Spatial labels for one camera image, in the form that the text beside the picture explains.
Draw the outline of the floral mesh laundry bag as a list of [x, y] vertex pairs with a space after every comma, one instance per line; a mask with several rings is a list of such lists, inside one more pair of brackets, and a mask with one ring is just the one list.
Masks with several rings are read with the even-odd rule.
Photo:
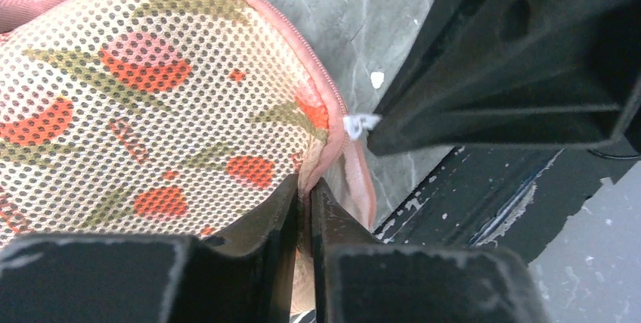
[[207, 238], [288, 176], [299, 188], [292, 313], [314, 305], [311, 189], [376, 195], [350, 113], [265, 0], [1, 0], [1, 243], [35, 232]]

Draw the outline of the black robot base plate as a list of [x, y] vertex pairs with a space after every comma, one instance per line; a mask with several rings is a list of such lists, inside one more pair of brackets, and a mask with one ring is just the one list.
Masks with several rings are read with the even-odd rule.
[[375, 234], [388, 244], [505, 247], [530, 262], [638, 159], [626, 140], [595, 152], [457, 148]]

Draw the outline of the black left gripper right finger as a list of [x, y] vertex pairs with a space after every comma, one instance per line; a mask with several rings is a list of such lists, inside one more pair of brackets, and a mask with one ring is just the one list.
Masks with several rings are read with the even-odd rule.
[[545, 322], [523, 261], [508, 250], [384, 244], [336, 200], [311, 191], [319, 322]]

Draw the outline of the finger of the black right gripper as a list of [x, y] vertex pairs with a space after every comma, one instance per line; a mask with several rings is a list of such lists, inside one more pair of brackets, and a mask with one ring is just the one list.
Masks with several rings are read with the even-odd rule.
[[639, 108], [640, 0], [434, 0], [367, 146], [599, 148]]

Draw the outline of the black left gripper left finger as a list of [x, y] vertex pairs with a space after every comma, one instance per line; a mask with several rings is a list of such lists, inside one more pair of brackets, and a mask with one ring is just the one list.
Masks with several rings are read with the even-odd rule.
[[3, 322], [287, 322], [297, 181], [206, 239], [29, 234], [1, 254]]

